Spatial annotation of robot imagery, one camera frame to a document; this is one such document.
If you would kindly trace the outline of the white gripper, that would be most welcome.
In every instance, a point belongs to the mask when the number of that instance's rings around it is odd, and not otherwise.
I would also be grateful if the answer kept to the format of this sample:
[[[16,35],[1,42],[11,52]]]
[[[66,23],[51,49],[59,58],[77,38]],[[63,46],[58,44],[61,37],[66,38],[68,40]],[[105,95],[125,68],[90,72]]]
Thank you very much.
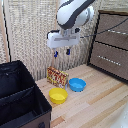
[[[47,46],[54,49],[54,58],[57,58],[56,48],[64,46],[73,46],[79,43],[80,29],[52,30],[47,34]],[[70,55],[71,47],[66,50],[66,55]]]

